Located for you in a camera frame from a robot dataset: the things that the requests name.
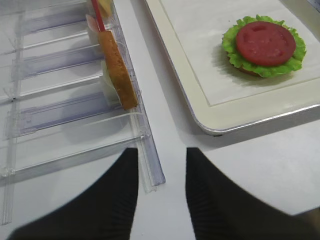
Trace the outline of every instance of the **white tray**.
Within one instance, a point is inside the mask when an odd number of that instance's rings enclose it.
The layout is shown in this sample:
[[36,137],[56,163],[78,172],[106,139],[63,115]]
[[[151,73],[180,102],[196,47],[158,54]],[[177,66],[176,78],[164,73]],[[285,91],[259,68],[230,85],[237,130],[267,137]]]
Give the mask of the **white tray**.
[[[210,105],[208,98],[199,83],[196,71],[192,68],[191,61],[187,57],[188,54],[180,42],[179,35],[173,27],[174,24],[170,21],[169,14],[166,11],[162,0],[145,1],[154,19],[173,69],[176,72],[178,82],[193,118],[206,133],[221,135],[319,106],[320,95],[318,89],[320,88],[320,73],[316,77],[310,79],[302,79],[301,81],[293,82],[292,84],[285,86],[279,86],[278,88],[271,90],[268,89],[265,92],[260,92],[258,94],[253,92],[246,97],[239,97],[237,99],[222,101],[219,104]],[[185,4],[188,4],[189,1],[191,0],[184,0]],[[241,1],[243,3],[250,2],[250,0]],[[206,0],[201,0],[201,2],[205,5]],[[213,1],[211,0],[207,0],[207,3],[210,5],[212,2]],[[219,0],[214,2],[218,7],[226,1]],[[282,0],[278,2],[281,2],[281,4],[290,10],[291,13],[288,12],[288,14],[291,14],[291,17],[301,21],[307,27],[309,34],[315,36],[318,40],[320,39],[320,30],[318,27],[318,23],[320,23],[320,14],[307,0]],[[249,14],[250,16],[259,14],[255,9],[256,8],[252,7],[252,14]],[[197,18],[200,14],[201,13],[195,11],[194,15],[191,15],[190,18]],[[286,23],[288,26],[296,28],[296,26],[290,25],[290,21],[286,21]],[[229,24],[231,27],[233,24],[236,24],[236,22],[230,21]],[[312,53],[312,49],[308,48],[308,43],[307,51]],[[218,82],[219,81],[215,82],[215,79],[213,78],[212,87]]]

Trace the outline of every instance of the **red tomato slice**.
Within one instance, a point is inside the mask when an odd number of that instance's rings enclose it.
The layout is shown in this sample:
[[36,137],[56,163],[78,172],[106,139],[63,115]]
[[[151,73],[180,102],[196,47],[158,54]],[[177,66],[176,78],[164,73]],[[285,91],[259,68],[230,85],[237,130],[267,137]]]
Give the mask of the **red tomato slice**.
[[278,66],[296,50],[296,41],[284,27],[266,21],[248,23],[236,36],[236,47],[249,62],[260,66]]

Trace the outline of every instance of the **lettuce leaf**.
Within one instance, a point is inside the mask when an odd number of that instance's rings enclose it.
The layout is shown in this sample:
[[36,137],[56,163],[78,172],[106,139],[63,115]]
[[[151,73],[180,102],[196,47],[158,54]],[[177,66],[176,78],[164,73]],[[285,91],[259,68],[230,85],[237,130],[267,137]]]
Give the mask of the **lettuce leaf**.
[[[269,22],[278,24],[286,29],[294,37],[296,48],[293,53],[293,56],[284,64],[280,66],[260,66],[254,63],[247,61],[241,54],[237,51],[236,45],[236,36],[239,30],[245,25],[257,22]],[[298,35],[297,30],[286,26],[285,21],[275,21],[269,16],[259,16],[255,17],[245,16],[243,19],[239,19],[236,21],[237,25],[234,25],[228,29],[228,31],[223,35],[222,38],[222,47],[227,52],[227,56],[229,57],[229,62],[235,66],[236,68],[243,68],[247,71],[254,72],[259,74],[263,78],[276,77],[282,74],[288,74],[292,71],[297,71],[302,68],[302,61],[307,53],[306,44],[304,40]]]

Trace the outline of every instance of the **tray rim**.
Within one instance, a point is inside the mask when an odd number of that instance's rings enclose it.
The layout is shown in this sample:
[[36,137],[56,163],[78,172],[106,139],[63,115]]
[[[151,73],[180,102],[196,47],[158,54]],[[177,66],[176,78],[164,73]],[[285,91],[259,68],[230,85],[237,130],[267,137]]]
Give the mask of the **tray rim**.
[[[146,6],[147,6],[147,9],[150,13],[150,16],[153,20],[153,23],[154,23],[154,26],[155,26],[155,29],[157,30],[158,32],[158,35],[159,35],[159,39],[163,45],[163,48],[167,54],[167,57],[168,57],[168,60],[171,64],[171,67],[174,71],[174,74],[178,80],[178,84],[181,88],[181,91],[182,91],[182,94],[186,100],[186,103],[188,105],[188,108],[191,112],[191,115],[192,115],[192,118],[194,119],[194,121],[196,122],[196,124],[207,134],[209,135],[213,135],[213,136],[222,136],[224,134],[227,134],[227,133],[231,133],[231,132],[234,132],[234,131],[237,131],[237,130],[241,130],[241,129],[244,129],[244,128],[248,128],[248,127],[251,127],[251,126],[254,126],[254,125],[258,125],[258,124],[262,124],[262,123],[265,123],[265,122],[269,122],[269,121],[273,121],[273,120],[277,120],[277,119],[281,119],[281,118],[284,118],[284,117],[288,117],[288,116],[291,116],[291,115],[294,115],[294,114],[297,114],[297,113],[300,113],[300,112],[305,112],[305,111],[308,111],[308,110],[311,110],[311,109],[315,109],[315,108],[318,108],[320,107],[320,103],[318,102],[314,102],[313,104],[310,104],[310,105],[307,105],[307,106],[303,106],[303,107],[298,107],[298,108],[295,108],[295,109],[291,109],[291,110],[287,110],[283,113],[280,113],[280,114],[274,114],[274,115],[271,115],[271,116],[268,116],[268,117],[263,117],[263,118],[260,118],[260,119],[257,119],[257,120],[253,120],[253,121],[248,121],[246,123],[243,123],[243,124],[238,124],[238,125],[235,125],[235,126],[232,126],[232,127],[226,127],[226,128],[213,128],[213,127],[208,127],[206,126],[205,124],[203,124],[199,118],[197,117],[194,109],[192,108],[192,103],[190,102],[189,98],[188,98],[188,95],[183,87],[183,84],[182,84],[182,81],[181,81],[181,78],[179,77],[179,74],[177,72],[177,69],[174,65],[174,61],[173,59],[171,58],[171,55],[169,53],[169,50],[166,46],[166,43],[165,43],[165,40],[161,34],[161,30],[157,24],[157,22],[159,21],[159,19],[156,19],[156,17],[154,16],[153,14],[153,11],[159,7],[162,9],[164,15],[166,16],[166,24],[170,25],[171,26],[171,29],[172,31],[174,31],[173,29],[173,26],[171,25],[171,22],[167,16],[167,14],[165,13],[164,9],[163,9],[163,5],[161,3],[161,0],[144,0]],[[305,1],[311,9],[314,9],[315,12],[317,11],[314,6],[311,6],[311,4],[306,0]],[[175,40],[180,42],[177,35],[175,34]]]

